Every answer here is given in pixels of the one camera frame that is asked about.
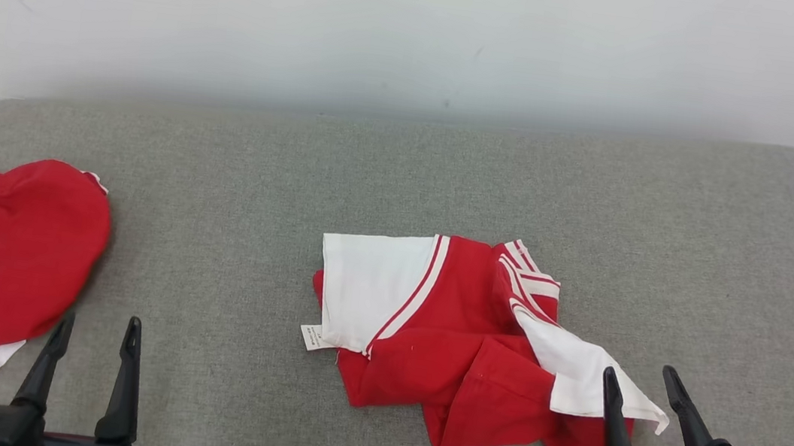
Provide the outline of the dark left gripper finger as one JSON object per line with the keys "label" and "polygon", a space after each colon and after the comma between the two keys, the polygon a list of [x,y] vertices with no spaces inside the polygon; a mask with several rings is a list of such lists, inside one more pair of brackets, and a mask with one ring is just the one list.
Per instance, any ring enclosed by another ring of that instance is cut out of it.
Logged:
{"label": "dark left gripper finger", "polygon": [[130,318],[120,344],[118,369],[105,415],[95,425],[95,441],[112,446],[131,446],[138,438],[138,402],[142,325]]}
{"label": "dark left gripper finger", "polygon": [[55,368],[66,354],[74,328],[74,318],[75,313],[67,311],[47,334],[45,345],[11,401],[12,406],[31,408],[45,414]]}

